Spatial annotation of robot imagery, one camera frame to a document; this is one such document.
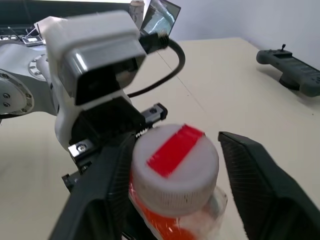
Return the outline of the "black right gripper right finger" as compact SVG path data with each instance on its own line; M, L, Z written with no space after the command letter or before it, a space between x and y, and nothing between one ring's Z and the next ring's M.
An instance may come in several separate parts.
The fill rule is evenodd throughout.
M318 240L320 211L262 144L218 134L233 199L250 240Z

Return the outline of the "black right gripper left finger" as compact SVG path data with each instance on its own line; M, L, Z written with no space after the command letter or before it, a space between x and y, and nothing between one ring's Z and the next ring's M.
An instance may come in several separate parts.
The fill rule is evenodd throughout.
M135 143L135 133L125 133L83 157L91 164L72 188L51 240L122 238Z

